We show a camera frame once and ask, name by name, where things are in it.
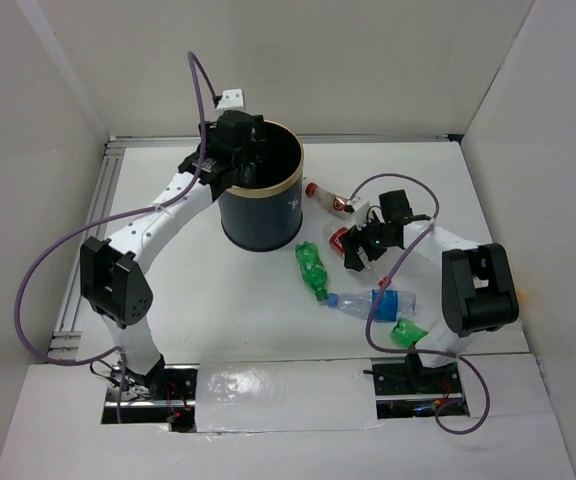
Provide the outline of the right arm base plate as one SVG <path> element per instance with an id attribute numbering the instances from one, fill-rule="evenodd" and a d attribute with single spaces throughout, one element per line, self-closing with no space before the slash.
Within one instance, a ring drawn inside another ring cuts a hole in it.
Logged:
<path id="1" fill-rule="evenodd" d="M 377 418 L 430 418 L 446 403 L 441 416 L 468 416 L 457 366 L 425 369 L 416 358 L 373 363 L 364 374 L 373 379 Z"/>

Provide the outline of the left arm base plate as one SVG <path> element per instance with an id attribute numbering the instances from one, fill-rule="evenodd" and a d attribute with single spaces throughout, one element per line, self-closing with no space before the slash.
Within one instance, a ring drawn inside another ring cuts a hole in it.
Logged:
<path id="1" fill-rule="evenodd" d="M 165 370 L 162 385 L 152 395 L 132 390 L 131 382 L 119 393 L 120 371 L 115 367 L 102 375 L 107 390 L 101 423 L 116 425 L 120 409 L 121 424 L 162 424 L 173 432 L 193 432 L 197 376 L 198 368 L 194 365 L 173 366 Z"/>

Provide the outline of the crushed green plastic bottle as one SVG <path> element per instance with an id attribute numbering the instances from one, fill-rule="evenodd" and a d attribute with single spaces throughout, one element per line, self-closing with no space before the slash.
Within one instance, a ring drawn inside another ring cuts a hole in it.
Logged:
<path id="1" fill-rule="evenodd" d="M 305 286 L 318 302 L 325 302 L 329 297 L 328 274 L 317 246 L 309 241 L 296 245 L 295 256 Z"/>

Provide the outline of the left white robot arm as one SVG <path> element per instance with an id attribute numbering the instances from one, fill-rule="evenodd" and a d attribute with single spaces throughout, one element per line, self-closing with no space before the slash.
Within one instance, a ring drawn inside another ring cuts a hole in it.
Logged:
<path id="1" fill-rule="evenodd" d="M 154 300 L 148 270 L 190 220 L 266 158 L 261 115 L 227 110 L 202 125 L 200 133 L 197 150 L 145 212 L 104 240 L 89 237 L 80 248 L 81 294 L 119 349 L 123 386 L 144 399 L 161 394 L 166 377 L 164 357 L 147 322 Z"/>

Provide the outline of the clear bottle blue label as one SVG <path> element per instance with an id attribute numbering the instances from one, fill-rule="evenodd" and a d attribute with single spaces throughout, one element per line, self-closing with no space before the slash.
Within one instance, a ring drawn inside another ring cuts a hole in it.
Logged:
<path id="1" fill-rule="evenodd" d="M 326 305 L 353 318 L 366 319 L 376 303 L 378 293 L 378 289 L 358 294 L 330 293 Z M 378 322 L 395 323 L 401 319 L 412 319 L 416 315 L 416 295 L 413 292 L 385 290 L 376 304 L 373 319 Z"/>

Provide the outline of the small bottle red cap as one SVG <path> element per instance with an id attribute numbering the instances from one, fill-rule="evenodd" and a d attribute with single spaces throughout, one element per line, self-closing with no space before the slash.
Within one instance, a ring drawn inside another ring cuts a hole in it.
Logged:
<path id="1" fill-rule="evenodd" d="M 308 198 L 315 200 L 326 212 L 338 218 L 348 218 L 355 213 L 349 199 L 330 192 L 314 182 L 306 186 L 305 194 Z"/>

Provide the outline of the clear bottle red label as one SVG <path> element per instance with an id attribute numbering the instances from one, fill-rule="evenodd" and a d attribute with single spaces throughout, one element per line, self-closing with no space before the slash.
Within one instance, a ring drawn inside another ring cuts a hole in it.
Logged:
<path id="1" fill-rule="evenodd" d="M 345 255 L 341 237 L 348 231 L 343 224 L 330 223 L 324 228 L 323 236 L 328 246 L 341 258 Z"/>

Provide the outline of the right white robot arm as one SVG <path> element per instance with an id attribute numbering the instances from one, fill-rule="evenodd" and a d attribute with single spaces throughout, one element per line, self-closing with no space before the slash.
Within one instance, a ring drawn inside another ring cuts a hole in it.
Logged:
<path id="1" fill-rule="evenodd" d="M 507 253 L 498 243 L 482 244 L 435 225 L 435 219 L 412 211 L 406 192 L 379 196 L 379 212 L 370 206 L 346 208 L 355 224 L 330 238 L 356 272 L 389 248 L 412 251 L 440 270 L 442 319 L 413 343 L 405 356 L 404 379 L 416 392 L 428 391 L 456 356 L 485 332 L 495 332 L 519 317 L 519 302 Z"/>

